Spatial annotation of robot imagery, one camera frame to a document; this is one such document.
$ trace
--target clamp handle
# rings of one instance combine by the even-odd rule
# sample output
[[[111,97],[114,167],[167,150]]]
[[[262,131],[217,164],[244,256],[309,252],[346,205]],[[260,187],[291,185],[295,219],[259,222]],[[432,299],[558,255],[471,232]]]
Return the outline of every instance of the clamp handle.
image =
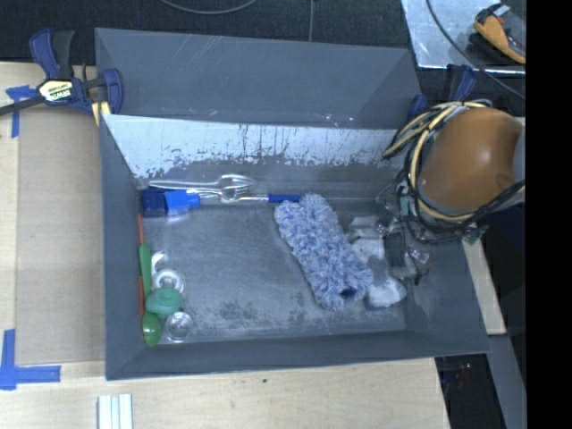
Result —
[[[74,33],[73,30],[42,29],[29,40],[34,62],[42,67],[47,80],[73,77],[70,44]]]
[[[123,84],[119,70],[109,68],[103,71],[107,87],[107,103],[113,114],[118,114],[123,105]]]
[[[91,107],[93,101],[86,96],[78,78],[45,80],[38,86],[38,92],[48,106],[67,106],[85,114],[93,114]]]

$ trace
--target wire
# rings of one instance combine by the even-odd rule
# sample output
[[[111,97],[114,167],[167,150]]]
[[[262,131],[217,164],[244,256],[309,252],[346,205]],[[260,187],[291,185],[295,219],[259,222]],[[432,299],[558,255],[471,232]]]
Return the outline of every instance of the wire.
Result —
[[[249,2],[246,2],[245,4],[242,4],[240,6],[235,6],[234,8],[229,8],[228,10],[203,11],[203,10],[194,10],[192,8],[188,8],[186,6],[181,6],[179,4],[174,4],[173,2],[170,2],[169,0],[159,0],[159,2],[162,2],[168,6],[171,6],[175,10],[184,11],[185,13],[203,14],[206,16],[213,16],[213,15],[217,15],[217,14],[235,13],[237,11],[243,10],[244,8],[247,8],[248,6],[251,6],[252,4],[256,3],[257,1],[258,0],[250,0]]]
[[[307,36],[308,41],[312,41],[313,31],[314,31],[314,0],[310,0],[310,29]]]
[[[430,0],[425,0],[427,3],[427,8],[429,8],[429,13],[431,13],[431,15],[433,16],[433,20],[435,21],[435,24],[437,24],[437,27],[439,28],[439,30],[441,31],[441,33],[444,35],[444,37],[446,37],[446,39],[451,43],[451,45],[457,49],[457,51],[463,56],[465,57],[465,59],[467,59],[471,64],[473,64],[475,66],[475,68],[481,72],[482,74],[484,74],[489,80],[494,81],[496,84],[498,84],[499,86],[505,88],[508,92],[514,94],[515,96],[521,98],[523,101],[526,101],[526,97],[523,96],[522,94],[520,94],[517,90],[511,88],[510,86],[507,86],[505,83],[503,83],[502,81],[498,80],[497,78],[495,78],[494,76],[492,76],[486,69],[485,67],[483,67],[482,65],[477,64],[473,59],[471,59],[467,54],[465,54],[465,52],[457,45],[457,43],[455,43],[455,41],[451,38],[451,36],[449,35],[449,33],[447,33],[447,30],[442,26],[441,22],[439,21],[439,19],[437,18],[437,15],[435,14],[435,11],[433,10],[433,6],[431,5],[431,1]]]
[[[465,103],[446,102],[443,104],[433,106],[430,111],[418,115],[416,118],[412,119],[410,122],[401,127],[395,133],[390,146],[383,151],[383,158],[389,159],[397,155],[401,150],[403,150],[408,145],[408,143],[412,140],[412,138],[422,133],[423,131],[427,130],[429,125],[431,125],[432,123],[433,123],[432,129],[434,129],[435,127],[437,127],[437,125],[441,124],[441,122],[443,122],[443,120],[449,114],[453,113],[460,106],[485,107],[487,105],[475,101],[475,102],[465,102]]]

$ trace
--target bin floor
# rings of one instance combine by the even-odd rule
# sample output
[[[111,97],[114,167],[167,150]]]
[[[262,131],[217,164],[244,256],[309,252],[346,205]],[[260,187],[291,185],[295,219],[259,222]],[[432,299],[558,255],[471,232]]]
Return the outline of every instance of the bin floor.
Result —
[[[157,270],[173,268],[185,277],[183,309],[193,323],[186,342],[406,328],[407,299],[375,311],[363,301],[349,302],[340,312],[317,305],[278,232],[273,206],[201,206],[175,219],[146,218],[144,228],[153,252],[166,253]],[[375,284],[386,264],[374,258],[369,264]]]

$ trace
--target yellow label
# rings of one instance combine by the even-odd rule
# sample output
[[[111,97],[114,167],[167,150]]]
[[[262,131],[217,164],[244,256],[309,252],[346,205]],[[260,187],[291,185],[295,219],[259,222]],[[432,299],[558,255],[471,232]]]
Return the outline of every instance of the yellow label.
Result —
[[[46,82],[39,89],[39,93],[48,102],[65,100],[72,95],[73,85],[71,81],[53,80]]]

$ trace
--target white fluffy object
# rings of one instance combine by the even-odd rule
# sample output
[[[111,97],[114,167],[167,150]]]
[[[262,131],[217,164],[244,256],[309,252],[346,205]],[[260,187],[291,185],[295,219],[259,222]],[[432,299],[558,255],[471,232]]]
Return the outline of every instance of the white fluffy object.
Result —
[[[370,257],[377,257],[380,261],[385,257],[385,247],[381,237],[357,239],[351,244],[351,247],[356,252],[359,260],[366,265]]]
[[[403,283],[387,275],[381,284],[372,285],[367,293],[367,301],[373,308],[385,308],[403,300],[408,295]]]

